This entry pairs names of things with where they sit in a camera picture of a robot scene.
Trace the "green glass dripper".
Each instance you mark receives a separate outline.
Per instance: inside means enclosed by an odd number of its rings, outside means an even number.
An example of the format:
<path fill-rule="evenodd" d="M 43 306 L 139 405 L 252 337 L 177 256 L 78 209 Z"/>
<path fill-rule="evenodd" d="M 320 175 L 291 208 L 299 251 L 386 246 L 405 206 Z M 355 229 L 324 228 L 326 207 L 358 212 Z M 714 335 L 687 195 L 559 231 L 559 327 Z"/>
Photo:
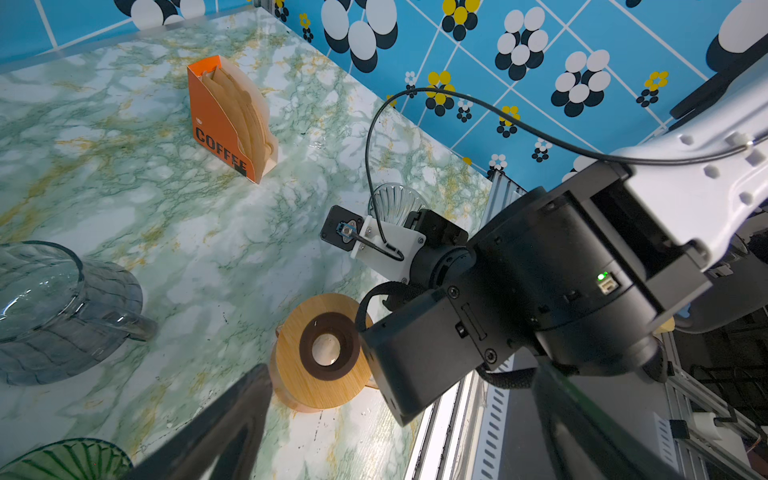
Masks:
<path fill-rule="evenodd" d="M 74 438 L 36 448 L 1 468 L 2 479 L 121 479 L 133 469 L 117 445 Z"/>

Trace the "clear grey glass dripper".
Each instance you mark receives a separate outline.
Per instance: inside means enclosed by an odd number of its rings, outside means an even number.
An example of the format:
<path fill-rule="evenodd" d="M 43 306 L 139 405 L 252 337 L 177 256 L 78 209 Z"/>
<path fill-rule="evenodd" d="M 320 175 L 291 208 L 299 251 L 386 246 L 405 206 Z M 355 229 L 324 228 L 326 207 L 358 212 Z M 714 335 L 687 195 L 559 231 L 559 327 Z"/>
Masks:
<path fill-rule="evenodd" d="M 411 212 L 418 212 L 422 208 L 428 208 L 427 201 L 421 194 L 399 183 L 384 183 L 373 190 L 368 203 L 368 214 L 375 214 L 378 209 L 378 218 L 382 222 L 405 226 Z"/>

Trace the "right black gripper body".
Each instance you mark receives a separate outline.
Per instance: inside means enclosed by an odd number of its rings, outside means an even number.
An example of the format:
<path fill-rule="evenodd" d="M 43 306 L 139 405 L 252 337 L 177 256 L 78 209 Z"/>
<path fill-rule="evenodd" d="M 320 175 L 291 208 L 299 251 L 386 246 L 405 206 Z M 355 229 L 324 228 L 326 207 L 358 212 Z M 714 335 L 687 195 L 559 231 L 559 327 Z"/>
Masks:
<path fill-rule="evenodd" d="M 426 290 L 385 282 L 361 300 L 355 327 L 396 420 L 406 426 L 469 373 L 493 371 L 516 342 L 515 289 L 454 282 Z"/>

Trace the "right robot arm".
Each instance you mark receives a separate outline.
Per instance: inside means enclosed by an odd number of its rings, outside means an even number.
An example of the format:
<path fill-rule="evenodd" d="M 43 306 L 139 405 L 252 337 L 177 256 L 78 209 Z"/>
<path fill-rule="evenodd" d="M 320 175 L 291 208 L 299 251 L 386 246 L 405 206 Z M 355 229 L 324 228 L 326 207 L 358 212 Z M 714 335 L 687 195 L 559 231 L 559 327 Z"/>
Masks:
<path fill-rule="evenodd" d="M 336 232 L 385 279 L 388 315 L 356 326 L 400 425 L 467 374 L 515 388 L 520 348 L 559 369 L 623 374 L 653 331 L 709 288 L 707 272 L 767 199 L 767 43 L 759 40 L 676 108 L 671 132 L 536 188 L 476 234 L 429 210 L 404 226 L 369 216 Z"/>

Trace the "wooden ring holder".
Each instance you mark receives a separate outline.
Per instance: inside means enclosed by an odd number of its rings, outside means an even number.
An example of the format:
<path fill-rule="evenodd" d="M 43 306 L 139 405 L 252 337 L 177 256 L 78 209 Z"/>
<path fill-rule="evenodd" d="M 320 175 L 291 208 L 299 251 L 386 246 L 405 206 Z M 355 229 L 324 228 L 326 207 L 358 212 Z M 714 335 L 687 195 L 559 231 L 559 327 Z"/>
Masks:
<path fill-rule="evenodd" d="M 301 303 L 277 332 L 269 372 L 275 394 L 298 412 L 342 406 L 368 384 L 371 371 L 355 326 L 359 303 L 338 294 Z"/>

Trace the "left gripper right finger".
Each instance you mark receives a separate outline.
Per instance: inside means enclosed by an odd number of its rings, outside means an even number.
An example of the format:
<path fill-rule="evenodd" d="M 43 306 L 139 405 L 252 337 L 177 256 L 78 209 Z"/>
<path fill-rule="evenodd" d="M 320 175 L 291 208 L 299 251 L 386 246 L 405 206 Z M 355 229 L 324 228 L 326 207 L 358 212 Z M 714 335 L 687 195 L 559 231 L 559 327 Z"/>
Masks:
<path fill-rule="evenodd" d="M 531 391 L 558 479 L 681 477 L 557 369 L 549 365 L 538 367 Z"/>

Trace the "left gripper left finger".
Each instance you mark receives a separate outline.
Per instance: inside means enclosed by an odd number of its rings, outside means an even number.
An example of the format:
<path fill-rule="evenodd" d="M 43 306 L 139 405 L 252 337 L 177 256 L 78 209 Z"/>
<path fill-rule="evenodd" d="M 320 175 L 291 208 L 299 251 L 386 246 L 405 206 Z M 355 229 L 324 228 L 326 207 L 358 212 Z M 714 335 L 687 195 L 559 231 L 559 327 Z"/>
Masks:
<path fill-rule="evenodd" d="M 124 477 L 249 479 L 272 394 L 268 366 L 256 365 Z"/>

